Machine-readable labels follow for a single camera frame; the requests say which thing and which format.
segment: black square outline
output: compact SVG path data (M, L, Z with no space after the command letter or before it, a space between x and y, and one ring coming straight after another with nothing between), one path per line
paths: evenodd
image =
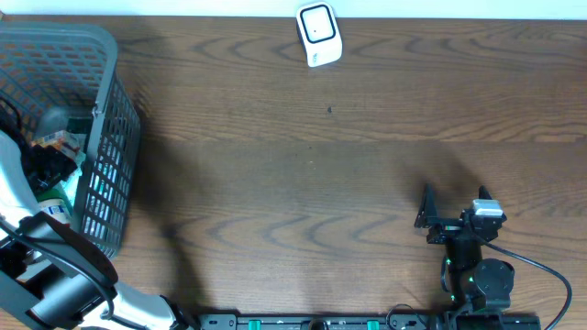
M321 7L321 6L324 7L327 10L328 19L330 20L330 26L332 27L332 36L326 37L326 38L322 38L320 40L312 41L312 40L310 40L310 36L308 35L308 30L305 28L304 12L306 10L316 9L316 8ZM318 42L330 40L330 39L333 39L337 35L337 30L334 28L334 22L332 21L332 15L330 13L330 9L328 9L328 7L326 5L315 5L313 7L309 7L309 8L306 8L306 9L302 10L300 12L300 19L302 19L302 28L304 28L305 38L308 40L309 43L315 44L315 43L318 43Z

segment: wood grain tabletop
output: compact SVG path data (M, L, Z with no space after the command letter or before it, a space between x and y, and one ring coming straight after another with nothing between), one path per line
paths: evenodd
M292 18L9 16L97 24L142 120L122 281L200 311L435 309L443 247L413 224L425 182L457 216L485 184L494 244L565 275L587 324L587 22L340 19L310 69ZM553 276L515 267L543 325ZM1 328L19 328L0 312Z

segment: basket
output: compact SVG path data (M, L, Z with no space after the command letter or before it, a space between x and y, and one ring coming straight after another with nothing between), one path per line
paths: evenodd
M109 258L122 243L140 137L116 57L114 38L99 27L0 23L0 95L20 113L26 139L51 111L81 109L90 118L72 218Z

